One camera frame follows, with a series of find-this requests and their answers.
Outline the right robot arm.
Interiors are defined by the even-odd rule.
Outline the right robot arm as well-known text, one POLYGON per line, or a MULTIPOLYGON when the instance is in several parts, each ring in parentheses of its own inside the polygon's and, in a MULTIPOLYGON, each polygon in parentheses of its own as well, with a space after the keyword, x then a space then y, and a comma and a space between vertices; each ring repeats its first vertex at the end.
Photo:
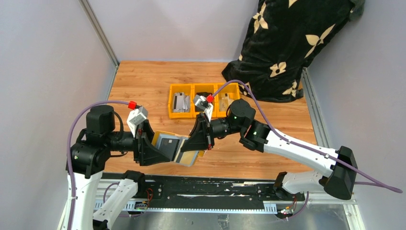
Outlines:
POLYGON ((255 114, 256 110, 243 99, 233 101, 223 118, 209 120, 202 113, 196 117, 181 151, 210 150, 216 138, 239 134, 239 143, 248 150, 280 155, 312 168, 308 172, 279 173, 273 186, 279 200, 311 191, 351 199, 358 167, 350 148, 342 146, 335 150, 298 140, 255 120, 255 114))

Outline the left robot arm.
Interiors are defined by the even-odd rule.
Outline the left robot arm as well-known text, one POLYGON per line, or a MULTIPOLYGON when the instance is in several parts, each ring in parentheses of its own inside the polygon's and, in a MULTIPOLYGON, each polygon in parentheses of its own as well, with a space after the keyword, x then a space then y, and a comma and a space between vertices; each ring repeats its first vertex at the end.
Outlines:
POLYGON ((134 101, 128 102, 127 106, 131 110, 127 119, 128 132, 123 129, 115 131, 115 120, 119 115, 113 108, 113 101, 94 103, 80 112, 80 116, 86 117, 86 127, 76 141, 68 138, 67 142, 69 199, 61 229, 109 230, 132 197, 152 197, 145 175, 128 170, 102 207, 94 210, 99 183, 113 151, 132 152, 141 166, 173 160, 173 154, 159 150, 152 143, 154 132, 145 108, 134 101))

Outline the yellow leather card holder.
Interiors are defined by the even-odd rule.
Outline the yellow leather card holder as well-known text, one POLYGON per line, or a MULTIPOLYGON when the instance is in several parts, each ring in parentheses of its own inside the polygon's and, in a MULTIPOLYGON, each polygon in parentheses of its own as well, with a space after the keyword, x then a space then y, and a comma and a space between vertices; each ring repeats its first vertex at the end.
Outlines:
POLYGON ((153 140, 152 140, 152 144, 157 148, 159 145, 159 141, 162 138, 176 138, 176 139, 180 140, 178 149, 177 149, 177 153, 175 154, 174 159, 171 160, 172 162, 175 162, 177 164, 181 164, 181 165, 190 167, 195 164, 196 160, 199 157, 203 157, 204 154, 206 153, 205 150, 181 152, 180 149, 181 149, 183 143, 189 138, 189 136, 165 132, 165 131, 155 132, 153 140))

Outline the black credit card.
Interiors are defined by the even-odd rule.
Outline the black credit card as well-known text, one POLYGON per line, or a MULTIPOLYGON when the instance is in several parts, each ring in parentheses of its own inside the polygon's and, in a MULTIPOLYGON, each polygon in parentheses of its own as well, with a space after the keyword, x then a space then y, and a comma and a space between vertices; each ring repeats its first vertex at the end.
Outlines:
POLYGON ((180 140, 176 138, 162 138, 159 141, 158 149, 170 160, 174 159, 175 154, 177 153, 178 145, 180 140))

